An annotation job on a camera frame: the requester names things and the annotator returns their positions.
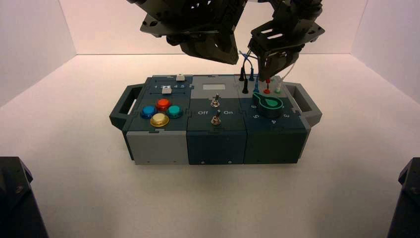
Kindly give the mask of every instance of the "green button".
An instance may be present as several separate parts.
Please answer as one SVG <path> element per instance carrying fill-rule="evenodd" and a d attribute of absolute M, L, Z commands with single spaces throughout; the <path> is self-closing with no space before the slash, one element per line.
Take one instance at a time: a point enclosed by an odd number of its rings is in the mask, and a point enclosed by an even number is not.
<path fill-rule="evenodd" d="M 270 107 L 277 107 L 278 103 L 275 100 L 271 100 L 271 99 L 266 99 L 265 102 L 270 106 Z"/>
<path fill-rule="evenodd" d="M 166 114 L 170 118 L 178 118 L 178 117 L 182 116 L 182 110 L 179 106 L 172 105 L 168 108 L 168 110 L 166 111 Z"/>

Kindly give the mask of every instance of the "white floor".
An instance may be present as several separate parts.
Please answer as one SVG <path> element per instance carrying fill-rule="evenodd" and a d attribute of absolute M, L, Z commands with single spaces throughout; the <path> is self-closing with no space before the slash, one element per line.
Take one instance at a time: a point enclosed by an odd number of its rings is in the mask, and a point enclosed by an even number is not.
<path fill-rule="evenodd" d="M 135 166 L 109 113 L 153 74 L 239 73 L 183 55 L 77 56 L 0 108 L 50 237 L 385 237 L 420 155 L 420 105 L 351 55 L 302 55 L 323 117 L 296 165 Z"/>

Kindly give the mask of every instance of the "red button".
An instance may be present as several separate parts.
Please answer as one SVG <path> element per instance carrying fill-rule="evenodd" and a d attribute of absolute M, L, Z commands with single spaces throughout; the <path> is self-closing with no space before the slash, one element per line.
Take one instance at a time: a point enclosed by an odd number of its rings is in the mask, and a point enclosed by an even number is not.
<path fill-rule="evenodd" d="M 162 98 L 156 103 L 158 111 L 166 111 L 170 107 L 171 103 L 168 99 Z"/>

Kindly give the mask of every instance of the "white wall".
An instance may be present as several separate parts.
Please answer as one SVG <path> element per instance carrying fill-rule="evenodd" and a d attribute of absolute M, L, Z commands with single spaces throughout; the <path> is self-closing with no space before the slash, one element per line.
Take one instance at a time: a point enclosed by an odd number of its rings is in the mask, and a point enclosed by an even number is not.
<path fill-rule="evenodd" d="M 164 37 L 141 33 L 146 13 L 126 0 L 60 0 L 78 54 L 176 54 Z M 324 0 L 318 24 L 326 33 L 304 53 L 350 53 L 366 0 Z M 249 2 L 236 28 L 238 49 L 246 50 L 251 30 L 271 20 L 269 3 Z"/>
<path fill-rule="evenodd" d="M 75 56 L 58 0 L 0 0 L 0 106 Z"/>
<path fill-rule="evenodd" d="M 352 54 L 420 103 L 419 12 L 419 0 L 369 0 Z"/>

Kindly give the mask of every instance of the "robotic arm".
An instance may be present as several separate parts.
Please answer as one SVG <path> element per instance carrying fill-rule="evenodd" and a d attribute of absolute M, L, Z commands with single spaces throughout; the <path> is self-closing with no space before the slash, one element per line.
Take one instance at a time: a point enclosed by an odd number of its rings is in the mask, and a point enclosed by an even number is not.
<path fill-rule="evenodd" d="M 141 31 L 166 36 L 187 55 L 236 64 L 234 31 L 247 0 L 128 0 L 148 13 Z M 274 8 L 273 20 L 252 30 L 248 48 L 258 57 L 259 79 L 293 64 L 305 43 L 325 31 L 315 23 L 322 0 L 258 0 Z"/>

